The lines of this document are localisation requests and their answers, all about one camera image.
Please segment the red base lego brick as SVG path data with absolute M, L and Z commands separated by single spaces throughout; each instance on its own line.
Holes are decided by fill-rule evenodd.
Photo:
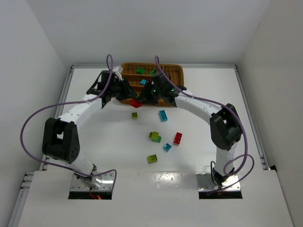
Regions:
M 134 108 L 140 108 L 140 107 L 142 107 L 143 104 L 142 104 L 142 102 L 139 102 L 136 99 L 132 99 L 130 101 L 130 105 Z

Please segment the small lime lego brick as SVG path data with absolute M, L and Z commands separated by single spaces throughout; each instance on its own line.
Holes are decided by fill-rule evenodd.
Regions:
M 133 119 L 138 119 L 138 114 L 137 114 L 137 112 L 132 113 L 132 118 L 133 118 Z

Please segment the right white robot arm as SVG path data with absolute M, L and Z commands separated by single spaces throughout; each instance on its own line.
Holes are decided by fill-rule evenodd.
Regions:
M 237 115 L 234 106 L 227 105 L 234 112 L 231 114 L 226 108 L 195 99 L 186 87 L 182 85 L 174 87 L 161 72 L 154 73 L 151 78 L 152 81 L 145 83 L 136 101 L 156 105 L 162 99 L 165 103 L 187 110 L 208 123 L 212 142 L 216 146 L 216 161 L 212 167 L 213 180 L 215 184 L 222 186 L 235 171 L 232 160 L 235 157 L 237 142 L 242 135 L 240 125 L 234 118 Z

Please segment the dark green lego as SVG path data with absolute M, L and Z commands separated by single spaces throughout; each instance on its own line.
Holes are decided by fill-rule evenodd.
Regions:
M 153 75 L 154 73 L 156 73 L 156 72 L 157 72 L 156 70 L 151 70 L 150 73 L 149 73 L 149 75 L 152 76 L 152 75 Z

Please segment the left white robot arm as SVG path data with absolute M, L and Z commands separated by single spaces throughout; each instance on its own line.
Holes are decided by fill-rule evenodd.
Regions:
M 103 70 L 79 103 L 58 118 L 45 122 L 42 153 L 65 163 L 79 177 L 94 177 L 96 166 L 81 154 L 78 130 L 112 98 L 123 101 L 136 96 L 128 79 L 122 78 L 118 71 Z

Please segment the cyan rounded lego brick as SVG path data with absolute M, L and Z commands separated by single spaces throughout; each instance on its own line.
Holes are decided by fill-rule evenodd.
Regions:
M 140 81 L 140 84 L 141 85 L 145 85 L 147 83 L 147 80 L 145 80 L 145 79 L 142 79 L 141 81 Z

